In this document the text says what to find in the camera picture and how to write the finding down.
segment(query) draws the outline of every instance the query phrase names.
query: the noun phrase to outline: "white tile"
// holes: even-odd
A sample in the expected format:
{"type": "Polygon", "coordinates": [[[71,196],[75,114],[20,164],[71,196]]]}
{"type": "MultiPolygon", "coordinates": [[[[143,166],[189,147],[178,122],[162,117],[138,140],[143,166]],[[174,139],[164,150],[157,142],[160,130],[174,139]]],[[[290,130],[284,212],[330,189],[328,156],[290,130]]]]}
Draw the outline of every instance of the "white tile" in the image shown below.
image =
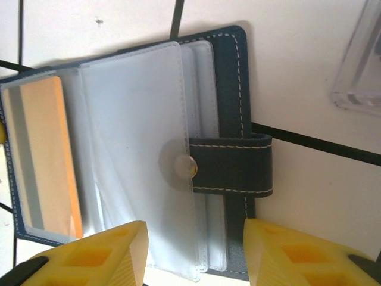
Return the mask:
{"type": "Polygon", "coordinates": [[[381,168],[274,140],[274,194],[257,215],[376,258],[381,250],[381,168]]]}
{"type": "Polygon", "coordinates": [[[167,39],[173,7],[174,0],[26,1],[25,65],[167,39]]]}
{"type": "Polygon", "coordinates": [[[177,277],[171,273],[161,271],[154,268],[146,268],[144,275],[144,283],[148,286],[168,286],[168,285],[181,285],[181,286],[209,286],[209,285],[221,285],[221,286],[249,286],[247,281],[241,281],[237,279],[230,279],[221,276],[202,274],[199,282],[194,283],[192,281],[185,280],[177,277]]]}
{"type": "Polygon", "coordinates": [[[0,60],[17,62],[18,1],[0,1],[0,60]]]}

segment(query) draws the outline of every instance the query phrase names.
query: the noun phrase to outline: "transparent plastic object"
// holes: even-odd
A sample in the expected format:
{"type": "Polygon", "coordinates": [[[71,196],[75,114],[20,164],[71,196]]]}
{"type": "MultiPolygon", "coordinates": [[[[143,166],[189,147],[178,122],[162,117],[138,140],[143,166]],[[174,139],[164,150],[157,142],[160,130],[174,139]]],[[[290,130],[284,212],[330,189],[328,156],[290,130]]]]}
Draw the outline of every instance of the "transparent plastic object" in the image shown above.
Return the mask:
{"type": "Polygon", "coordinates": [[[96,185],[112,226],[144,220],[149,264],[199,279],[180,46],[169,42],[81,66],[96,185]]]}
{"type": "Polygon", "coordinates": [[[381,116],[381,0],[368,0],[336,79],[333,102],[381,116]]]}

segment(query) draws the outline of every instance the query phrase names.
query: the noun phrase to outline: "card slot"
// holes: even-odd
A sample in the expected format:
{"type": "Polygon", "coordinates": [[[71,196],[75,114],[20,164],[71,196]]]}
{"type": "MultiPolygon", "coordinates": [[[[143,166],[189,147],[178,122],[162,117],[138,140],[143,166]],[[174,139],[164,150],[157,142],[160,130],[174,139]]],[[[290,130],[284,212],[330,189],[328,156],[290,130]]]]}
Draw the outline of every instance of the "card slot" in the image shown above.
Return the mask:
{"type": "MultiPolygon", "coordinates": [[[[19,211],[26,232],[20,235],[45,232],[41,237],[61,243],[82,237],[60,79],[50,71],[1,88],[20,198],[19,211]]],[[[15,224],[20,232],[18,220],[15,224]]]]}
{"type": "MultiPolygon", "coordinates": [[[[191,48],[181,46],[182,66],[184,76],[184,90],[186,103],[186,118],[188,135],[191,138],[198,138],[201,135],[201,120],[199,115],[199,92],[197,82],[197,70],[195,55],[191,48]]],[[[196,221],[198,233],[198,248],[200,259],[200,271],[208,270],[208,232],[206,201],[204,194],[194,194],[196,221]]]]}
{"type": "MultiPolygon", "coordinates": [[[[199,101],[201,129],[198,134],[189,134],[189,137],[218,138],[219,125],[213,47],[208,41],[196,41],[182,44],[182,46],[190,48],[196,59],[197,100],[199,101]]],[[[227,242],[224,198],[222,195],[206,195],[205,204],[209,268],[225,271],[227,267],[227,242]]]]}
{"type": "Polygon", "coordinates": [[[191,181],[174,171],[176,157],[188,153],[180,46],[96,60],[80,73],[93,171],[108,219],[112,226],[146,221],[148,264],[198,280],[191,181]]]}

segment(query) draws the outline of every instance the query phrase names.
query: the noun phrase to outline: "white stitching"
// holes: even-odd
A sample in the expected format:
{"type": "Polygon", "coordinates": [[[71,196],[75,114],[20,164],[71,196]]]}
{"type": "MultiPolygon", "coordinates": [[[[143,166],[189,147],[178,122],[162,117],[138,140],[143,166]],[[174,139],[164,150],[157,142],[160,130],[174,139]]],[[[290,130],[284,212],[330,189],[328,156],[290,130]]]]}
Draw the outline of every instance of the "white stitching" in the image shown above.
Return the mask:
{"type": "Polygon", "coordinates": [[[212,37],[222,37],[222,36],[225,36],[225,37],[232,37],[234,39],[234,42],[235,42],[235,46],[236,46],[236,52],[237,52],[237,65],[238,65],[238,69],[237,69],[237,72],[238,72],[238,96],[239,96],[239,118],[241,120],[241,136],[243,137],[243,118],[242,118],[242,95],[241,95],[241,65],[239,64],[239,60],[240,60],[240,56],[239,56],[239,50],[238,50],[238,41],[237,41],[237,38],[235,35],[233,34],[228,34],[228,33],[225,33],[225,34],[222,34],[222,33],[219,33],[218,35],[212,35],[212,37]]]}
{"type": "Polygon", "coordinates": [[[266,145],[266,146],[232,146],[232,145],[205,145],[205,144],[189,144],[191,147],[207,147],[207,148],[237,148],[237,149],[264,149],[269,148],[272,146],[266,145]]]}
{"type": "Polygon", "coordinates": [[[225,189],[225,188],[208,188],[208,187],[205,187],[205,186],[195,186],[194,187],[195,189],[209,189],[211,191],[227,191],[227,192],[239,192],[239,193],[243,193],[243,194],[265,194],[265,193],[268,193],[268,192],[272,192],[273,189],[268,189],[266,191],[240,191],[238,189],[225,189]]]}

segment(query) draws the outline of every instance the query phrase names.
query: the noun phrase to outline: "card holder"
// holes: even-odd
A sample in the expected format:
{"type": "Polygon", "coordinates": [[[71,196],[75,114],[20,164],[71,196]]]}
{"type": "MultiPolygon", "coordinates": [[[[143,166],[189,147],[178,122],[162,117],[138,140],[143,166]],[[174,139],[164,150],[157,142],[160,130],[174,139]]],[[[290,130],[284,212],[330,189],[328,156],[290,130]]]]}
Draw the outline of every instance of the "card holder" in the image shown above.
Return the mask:
{"type": "MultiPolygon", "coordinates": [[[[250,131],[245,32],[231,26],[2,80],[8,134],[4,91],[51,77],[62,84],[84,236],[145,220],[149,265],[193,281],[206,271],[247,279],[243,223],[272,177],[271,138],[250,131]]],[[[9,137],[17,236],[75,239],[26,226],[13,145],[9,137]]]]}

